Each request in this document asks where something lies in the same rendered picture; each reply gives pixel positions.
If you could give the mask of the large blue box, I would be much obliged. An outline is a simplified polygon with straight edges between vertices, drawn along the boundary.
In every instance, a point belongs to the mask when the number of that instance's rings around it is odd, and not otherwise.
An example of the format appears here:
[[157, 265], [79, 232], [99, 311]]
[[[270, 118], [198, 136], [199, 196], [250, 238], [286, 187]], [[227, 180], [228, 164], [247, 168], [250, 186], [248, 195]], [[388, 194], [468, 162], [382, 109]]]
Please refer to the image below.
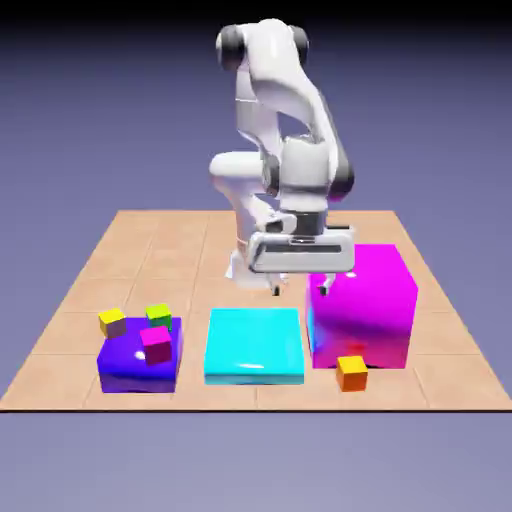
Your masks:
[[149, 328], [147, 318], [128, 317], [126, 333], [106, 339], [97, 358], [104, 393], [173, 393], [178, 377], [182, 347], [182, 318], [172, 318], [169, 361], [148, 365], [139, 332]]

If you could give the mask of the small orange cube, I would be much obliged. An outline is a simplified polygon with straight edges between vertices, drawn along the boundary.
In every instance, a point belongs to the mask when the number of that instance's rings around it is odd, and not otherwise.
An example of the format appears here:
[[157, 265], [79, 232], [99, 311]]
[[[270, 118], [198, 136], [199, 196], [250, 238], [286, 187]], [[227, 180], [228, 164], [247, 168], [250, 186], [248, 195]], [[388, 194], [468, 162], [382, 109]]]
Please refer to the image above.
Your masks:
[[368, 368], [360, 355], [337, 358], [336, 378], [342, 392], [360, 392], [367, 386]]

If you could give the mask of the small green cube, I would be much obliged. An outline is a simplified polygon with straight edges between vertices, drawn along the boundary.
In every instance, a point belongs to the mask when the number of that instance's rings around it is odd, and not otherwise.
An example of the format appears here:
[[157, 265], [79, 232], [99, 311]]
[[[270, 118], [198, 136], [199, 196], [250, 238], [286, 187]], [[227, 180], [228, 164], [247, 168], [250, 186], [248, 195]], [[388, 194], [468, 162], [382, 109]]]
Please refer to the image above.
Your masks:
[[151, 328], [165, 326], [169, 331], [172, 330], [172, 314], [167, 304], [149, 305], [145, 313]]

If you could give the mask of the small yellow cube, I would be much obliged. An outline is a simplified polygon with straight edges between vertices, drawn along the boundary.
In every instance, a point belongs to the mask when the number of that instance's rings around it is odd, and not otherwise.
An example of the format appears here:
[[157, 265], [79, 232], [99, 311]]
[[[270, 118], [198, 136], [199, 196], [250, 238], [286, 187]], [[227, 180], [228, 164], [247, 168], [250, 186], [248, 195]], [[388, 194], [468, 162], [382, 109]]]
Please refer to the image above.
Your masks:
[[98, 318], [106, 339], [117, 338], [126, 333], [126, 316], [119, 308], [100, 312]]

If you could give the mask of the large magenta box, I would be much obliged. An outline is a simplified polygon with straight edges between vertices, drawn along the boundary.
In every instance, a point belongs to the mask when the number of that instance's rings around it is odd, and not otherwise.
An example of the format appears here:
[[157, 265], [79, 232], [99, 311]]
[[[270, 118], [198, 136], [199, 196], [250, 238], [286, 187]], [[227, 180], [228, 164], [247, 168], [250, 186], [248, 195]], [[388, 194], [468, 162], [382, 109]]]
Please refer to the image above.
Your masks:
[[372, 368], [406, 366], [418, 286], [392, 244], [358, 244], [355, 267], [322, 295], [323, 274], [308, 276], [306, 321], [312, 366], [333, 368], [359, 355]]

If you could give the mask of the large cyan box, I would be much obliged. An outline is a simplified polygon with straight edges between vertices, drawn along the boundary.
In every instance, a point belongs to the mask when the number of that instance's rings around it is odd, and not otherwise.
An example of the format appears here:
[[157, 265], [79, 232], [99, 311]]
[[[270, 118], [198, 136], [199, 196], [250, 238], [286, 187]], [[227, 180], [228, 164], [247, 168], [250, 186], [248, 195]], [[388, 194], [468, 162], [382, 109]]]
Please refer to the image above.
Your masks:
[[204, 356], [208, 385], [302, 385], [305, 363], [294, 308], [215, 308]]

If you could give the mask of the small magenta cube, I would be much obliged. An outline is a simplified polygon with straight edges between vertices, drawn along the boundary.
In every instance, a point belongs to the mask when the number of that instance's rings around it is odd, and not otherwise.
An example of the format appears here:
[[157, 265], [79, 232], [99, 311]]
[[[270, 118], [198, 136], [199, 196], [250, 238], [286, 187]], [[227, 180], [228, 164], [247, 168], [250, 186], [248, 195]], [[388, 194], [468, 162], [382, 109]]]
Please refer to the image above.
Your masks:
[[164, 363], [171, 359], [171, 335], [165, 325], [142, 329], [139, 335], [148, 365]]

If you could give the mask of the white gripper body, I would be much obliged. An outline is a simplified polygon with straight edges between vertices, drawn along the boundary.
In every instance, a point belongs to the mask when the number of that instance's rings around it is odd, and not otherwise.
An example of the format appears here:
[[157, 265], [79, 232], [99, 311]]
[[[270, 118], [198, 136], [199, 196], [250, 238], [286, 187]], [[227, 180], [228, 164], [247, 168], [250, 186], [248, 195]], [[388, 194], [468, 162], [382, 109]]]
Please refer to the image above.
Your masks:
[[249, 269], [255, 273], [325, 273], [355, 266], [353, 230], [325, 230], [317, 236], [255, 233], [248, 244]]

